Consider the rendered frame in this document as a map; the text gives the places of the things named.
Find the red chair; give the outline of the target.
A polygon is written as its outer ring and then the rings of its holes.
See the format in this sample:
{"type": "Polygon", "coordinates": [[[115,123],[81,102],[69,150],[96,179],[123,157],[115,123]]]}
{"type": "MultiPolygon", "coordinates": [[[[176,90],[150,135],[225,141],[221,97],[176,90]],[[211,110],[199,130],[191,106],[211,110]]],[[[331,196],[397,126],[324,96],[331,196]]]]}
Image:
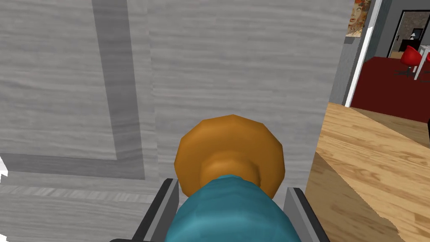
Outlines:
{"type": "Polygon", "coordinates": [[[419,66],[422,55],[413,47],[407,46],[400,58],[400,63],[407,66],[405,71],[399,71],[396,75],[406,75],[409,77],[413,74],[413,69],[419,66]]]}

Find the white table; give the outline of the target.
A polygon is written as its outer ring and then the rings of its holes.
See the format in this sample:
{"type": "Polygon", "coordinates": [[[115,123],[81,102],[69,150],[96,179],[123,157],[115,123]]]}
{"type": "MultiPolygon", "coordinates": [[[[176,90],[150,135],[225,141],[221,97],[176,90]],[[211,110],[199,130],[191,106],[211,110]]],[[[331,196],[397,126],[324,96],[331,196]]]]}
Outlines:
{"type": "Polygon", "coordinates": [[[428,53],[430,53],[430,45],[420,45],[418,48],[418,52],[421,55],[421,59],[420,59],[420,63],[413,69],[414,80],[418,79],[419,73],[425,63],[426,57],[428,53]]]}

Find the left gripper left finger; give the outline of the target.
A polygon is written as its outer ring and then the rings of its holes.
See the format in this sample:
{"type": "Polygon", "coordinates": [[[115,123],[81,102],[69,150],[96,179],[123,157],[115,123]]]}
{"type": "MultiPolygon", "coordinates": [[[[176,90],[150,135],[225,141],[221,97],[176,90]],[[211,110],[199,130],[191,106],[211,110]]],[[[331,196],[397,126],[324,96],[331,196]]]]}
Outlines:
{"type": "Polygon", "coordinates": [[[165,179],[132,239],[163,242],[179,205],[177,179],[165,179]]]}

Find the orange and teal door knob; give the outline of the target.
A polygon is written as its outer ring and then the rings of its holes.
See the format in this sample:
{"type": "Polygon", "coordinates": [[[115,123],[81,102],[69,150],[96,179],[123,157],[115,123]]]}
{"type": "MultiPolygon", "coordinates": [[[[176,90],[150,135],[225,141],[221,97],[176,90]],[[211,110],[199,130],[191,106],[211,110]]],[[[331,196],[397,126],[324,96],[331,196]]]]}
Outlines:
{"type": "Polygon", "coordinates": [[[187,200],[165,242],[301,242],[273,198],[285,176],[282,144],[237,115],[202,120],[174,161],[187,200]]]}

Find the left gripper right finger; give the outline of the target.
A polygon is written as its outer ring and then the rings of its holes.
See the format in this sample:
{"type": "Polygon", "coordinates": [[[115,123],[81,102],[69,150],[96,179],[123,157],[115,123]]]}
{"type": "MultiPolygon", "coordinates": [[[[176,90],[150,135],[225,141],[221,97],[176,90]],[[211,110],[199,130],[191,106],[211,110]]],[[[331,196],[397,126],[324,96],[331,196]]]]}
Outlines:
{"type": "Polygon", "coordinates": [[[283,211],[290,219],[300,242],[330,242],[300,188],[287,188],[283,211]]]}

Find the portrait picture on wall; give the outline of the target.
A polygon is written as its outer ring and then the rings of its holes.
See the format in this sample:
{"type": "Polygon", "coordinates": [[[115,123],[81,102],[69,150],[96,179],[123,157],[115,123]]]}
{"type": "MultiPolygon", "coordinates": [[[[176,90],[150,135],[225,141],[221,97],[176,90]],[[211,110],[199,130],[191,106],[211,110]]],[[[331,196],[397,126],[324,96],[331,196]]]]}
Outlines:
{"type": "Polygon", "coordinates": [[[361,37],[371,0],[354,0],[346,37],[361,37]]]}

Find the dark cabinet with lamp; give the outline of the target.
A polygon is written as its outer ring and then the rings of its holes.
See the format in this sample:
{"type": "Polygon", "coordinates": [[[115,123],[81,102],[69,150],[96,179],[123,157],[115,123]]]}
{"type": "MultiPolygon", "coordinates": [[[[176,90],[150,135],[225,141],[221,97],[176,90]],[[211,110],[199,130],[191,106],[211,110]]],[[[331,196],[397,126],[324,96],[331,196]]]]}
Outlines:
{"type": "Polygon", "coordinates": [[[409,39],[403,39],[399,47],[399,52],[404,52],[408,46],[418,50],[421,43],[421,35],[423,33],[423,28],[414,28],[409,39]]]}

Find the grey wooden door leaf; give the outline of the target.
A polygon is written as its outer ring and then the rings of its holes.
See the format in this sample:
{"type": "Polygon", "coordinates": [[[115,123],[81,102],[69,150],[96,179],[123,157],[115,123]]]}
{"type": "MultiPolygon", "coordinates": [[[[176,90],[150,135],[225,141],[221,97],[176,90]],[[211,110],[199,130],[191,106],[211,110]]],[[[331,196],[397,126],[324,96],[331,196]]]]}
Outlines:
{"type": "Polygon", "coordinates": [[[131,238],[181,137],[236,114],[306,188],[353,0],[0,0],[0,234],[131,238]]]}

